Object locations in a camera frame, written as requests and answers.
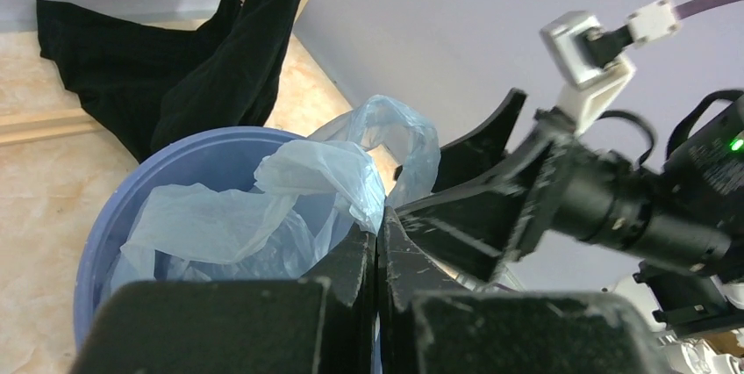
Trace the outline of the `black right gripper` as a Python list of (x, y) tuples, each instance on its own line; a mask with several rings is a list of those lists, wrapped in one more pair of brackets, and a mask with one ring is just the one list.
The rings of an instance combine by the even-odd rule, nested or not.
[[(583, 147), (573, 120), (553, 108), (535, 113), (533, 129), (507, 157), (526, 100), (523, 90), (510, 89), (495, 111), (439, 147), (424, 168), (397, 167), (397, 181), (439, 193), (397, 215), (384, 212), (377, 236), (383, 372), (670, 372), (640, 313), (620, 296), (471, 291), (423, 253), (488, 284), (506, 261), (537, 248)], [(505, 158), (502, 175), (525, 187), (480, 186)]]

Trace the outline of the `light blue plastic trash bag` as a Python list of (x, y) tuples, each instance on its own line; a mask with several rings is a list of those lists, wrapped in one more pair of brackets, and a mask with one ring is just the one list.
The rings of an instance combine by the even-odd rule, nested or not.
[(395, 172), (404, 163), (424, 168), (438, 149), (428, 119), (374, 96), (264, 157), (249, 191), (156, 187), (121, 246), (108, 289), (153, 280), (158, 254), (168, 258), (173, 280), (301, 277), (330, 251), (338, 219), (376, 233), (386, 206), (428, 195)]

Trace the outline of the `blue plastic trash bin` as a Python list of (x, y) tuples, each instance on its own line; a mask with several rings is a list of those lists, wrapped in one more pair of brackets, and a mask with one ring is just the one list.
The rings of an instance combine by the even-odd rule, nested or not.
[(372, 372), (384, 195), (354, 143), (222, 128), (166, 147), (86, 242), (73, 372)]

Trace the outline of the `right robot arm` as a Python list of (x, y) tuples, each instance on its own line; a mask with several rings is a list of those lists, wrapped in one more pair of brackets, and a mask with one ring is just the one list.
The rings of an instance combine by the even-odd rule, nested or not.
[(377, 242), (386, 373), (669, 373), (640, 312), (607, 292), (498, 292), (546, 231), (640, 259), (633, 279), (679, 337), (741, 327), (716, 282), (743, 278), (743, 94), (706, 96), (669, 138), (661, 174), (588, 149), (557, 109), (505, 146), (526, 94), (510, 90), (444, 146), (426, 198), (385, 213)]

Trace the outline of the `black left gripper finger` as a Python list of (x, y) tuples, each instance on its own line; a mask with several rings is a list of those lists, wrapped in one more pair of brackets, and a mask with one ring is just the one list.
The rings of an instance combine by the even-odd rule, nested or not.
[(369, 373), (376, 238), (353, 227), (297, 280), (140, 282), (98, 313), (74, 373)]

